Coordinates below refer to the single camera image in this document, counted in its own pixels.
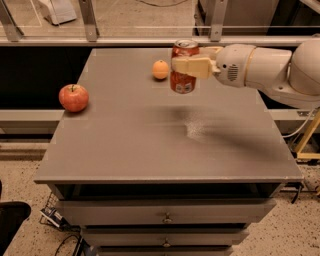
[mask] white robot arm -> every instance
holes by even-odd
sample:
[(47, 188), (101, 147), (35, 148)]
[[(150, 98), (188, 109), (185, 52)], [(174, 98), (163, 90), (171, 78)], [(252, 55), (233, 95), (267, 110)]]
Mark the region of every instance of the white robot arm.
[(224, 85), (249, 87), (295, 108), (320, 106), (320, 40), (288, 50), (234, 44), (201, 48), (199, 55), (172, 59), (173, 70)]

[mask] chair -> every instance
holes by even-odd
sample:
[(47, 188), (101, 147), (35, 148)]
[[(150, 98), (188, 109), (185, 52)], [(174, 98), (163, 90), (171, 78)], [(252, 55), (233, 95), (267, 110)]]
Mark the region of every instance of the chair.
[[(0, 181), (0, 198), (2, 185)], [(30, 216), (31, 207), (24, 202), (0, 203), (0, 255), (3, 255), (19, 230), (21, 224)]]

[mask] table top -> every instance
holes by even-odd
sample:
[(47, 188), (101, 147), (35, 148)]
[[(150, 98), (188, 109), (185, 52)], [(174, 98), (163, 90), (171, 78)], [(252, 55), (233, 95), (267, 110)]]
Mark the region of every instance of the table top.
[(157, 81), (171, 49), (94, 49), (79, 79), (88, 107), (65, 112), (36, 183), (301, 181), (259, 93), (210, 78), (180, 95)]

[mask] apple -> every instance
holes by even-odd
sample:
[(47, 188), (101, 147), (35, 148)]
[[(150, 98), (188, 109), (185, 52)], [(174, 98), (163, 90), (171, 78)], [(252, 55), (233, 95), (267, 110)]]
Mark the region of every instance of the apple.
[(59, 101), (66, 110), (79, 112), (87, 107), (89, 93), (79, 84), (68, 84), (61, 88)]

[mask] can label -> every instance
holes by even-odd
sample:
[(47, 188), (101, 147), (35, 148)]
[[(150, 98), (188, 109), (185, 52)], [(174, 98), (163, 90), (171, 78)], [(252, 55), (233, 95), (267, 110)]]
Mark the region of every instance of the can label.
[[(198, 43), (192, 40), (176, 41), (172, 48), (171, 58), (178, 56), (192, 56), (199, 53)], [(190, 93), (196, 85), (196, 78), (172, 71), (170, 75), (171, 89), (180, 94)]]

